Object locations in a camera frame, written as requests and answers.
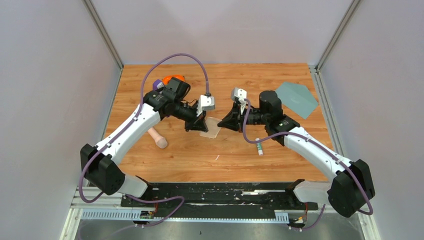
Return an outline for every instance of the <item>wall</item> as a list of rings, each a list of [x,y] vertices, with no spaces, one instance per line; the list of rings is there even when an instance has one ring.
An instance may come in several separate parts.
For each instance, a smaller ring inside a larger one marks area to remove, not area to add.
[[[120,71],[84,4],[0,1],[1,239],[58,239]]]
[[[384,240],[422,239],[424,1],[365,0],[322,76],[348,155],[368,162]]]
[[[316,64],[351,0],[92,0],[126,64]],[[192,63],[185,57],[168,63]]]

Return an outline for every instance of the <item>teal cloth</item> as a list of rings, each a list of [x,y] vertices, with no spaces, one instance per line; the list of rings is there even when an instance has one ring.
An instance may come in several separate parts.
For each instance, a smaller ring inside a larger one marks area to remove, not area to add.
[[[303,119],[309,115],[318,106],[317,100],[305,85],[283,82],[281,86],[275,90],[282,104],[287,106],[293,112],[301,116]]]

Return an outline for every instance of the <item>wooden table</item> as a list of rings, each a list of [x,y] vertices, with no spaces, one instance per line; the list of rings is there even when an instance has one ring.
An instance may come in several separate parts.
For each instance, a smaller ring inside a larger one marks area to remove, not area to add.
[[[113,103],[106,134],[112,133],[137,107],[141,81],[151,65],[126,65]],[[231,90],[240,87],[247,91],[253,106],[259,106],[259,93],[275,90],[283,82],[307,86],[318,100],[306,64],[206,64],[210,92],[215,97],[214,111],[208,117],[222,119],[231,109]],[[152,83],[168,75],[185,76],[191,85],[186,96],[189,102],[205,93],[205,80],[196,64],[164,64],[147,79],[144,93]],[[306,119],[290,109],[283,111],[298,121],[312,136],[331,146],[326,123],[318,106]],[[325,176],[299,154],[276,141],[262,143],[263,156],[258,156],[254,144],[243,139],[242,133],[222,128],[214,139],[199,136],[198,131],[185,132],[184,122],[175,117],[163,119],[155,129],[166,138],[168,147],[160,149],[149,134],[145,134],[128,151],[120,168],[150,182],[278,182],[307,179],[326,181]],[[248,126],[247,136],[266,137],[264,126]]]

